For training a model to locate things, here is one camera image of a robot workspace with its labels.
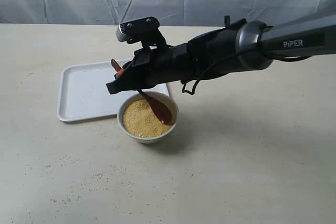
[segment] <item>robotic arm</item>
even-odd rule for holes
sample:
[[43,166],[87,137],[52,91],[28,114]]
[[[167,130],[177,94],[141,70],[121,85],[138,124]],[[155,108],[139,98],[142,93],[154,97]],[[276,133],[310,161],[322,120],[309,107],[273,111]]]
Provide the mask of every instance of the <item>robotic arm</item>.
[[[194,94],[201,80],[232,72],[263,70],[273,60],[299,61],[314,55],[336,53],[336,14],[314,14],[279,26],[241,19],[199,35],[187,43],[167,45],[159,21],[148,17],[122,23],[117,29],[120,42],[141,42],[132,61],[123,66],[114,81],[107,83],[110,94],[152,88],[180,80],[182,92]],[[196,80],[193,90],[185,85]]]

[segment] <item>table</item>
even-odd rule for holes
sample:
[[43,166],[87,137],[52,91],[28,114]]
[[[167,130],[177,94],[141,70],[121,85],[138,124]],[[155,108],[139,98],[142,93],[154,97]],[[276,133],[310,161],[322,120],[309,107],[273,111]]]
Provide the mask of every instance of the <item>table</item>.
[[[0,25],[0,223],[333,223],[336,57],[201,82],[165,141],[56,118],[61,71],[129,58],[114,26]],[[211,27],[162,27],[180,44]]]

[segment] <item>plastic tray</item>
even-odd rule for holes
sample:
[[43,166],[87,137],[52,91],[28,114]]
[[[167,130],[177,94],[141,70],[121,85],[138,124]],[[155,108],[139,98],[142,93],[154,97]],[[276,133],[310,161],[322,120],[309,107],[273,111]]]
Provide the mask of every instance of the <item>plastic tray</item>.
[[[127,61],[118,63],[122,66]],[[74,122],[116,115],[123,102],[136,91],[110,94],[106,83],[114,80],[115,73],[110,62],[74,65],[64,69],[59,87],[57,117],[64,122]],[[148,90],[169,95],[166,84]]]

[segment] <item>yellow grain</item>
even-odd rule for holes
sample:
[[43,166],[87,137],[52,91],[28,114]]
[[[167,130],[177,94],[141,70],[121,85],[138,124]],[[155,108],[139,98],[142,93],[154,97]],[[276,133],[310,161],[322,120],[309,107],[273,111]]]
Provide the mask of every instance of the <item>yellow grain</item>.
[[128,105],[124,111],[122,122],[128,132],[141,137],[160,136],[172,127],[157,119],[145,99],[134,101]]

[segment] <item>wooden spoon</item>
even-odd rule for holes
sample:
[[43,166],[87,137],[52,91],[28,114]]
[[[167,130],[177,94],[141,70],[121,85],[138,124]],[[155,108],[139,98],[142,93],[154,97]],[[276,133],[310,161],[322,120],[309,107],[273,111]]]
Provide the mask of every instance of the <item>wooden spoon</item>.
[[[119,66],[119,64],[114,60],[111,59],[111,65],[115,69],[119,75],[121,74],[122,68]],[[158,101],[157,99],[149,96],[142,90],[137,90],[137,92],[142,96],[143,99],[145,99],[149,106],[151,107],[154,115],[162,122],[163,124],[171,124],[173,121],[172,112],[170,109],[163,104],[162,102]]]

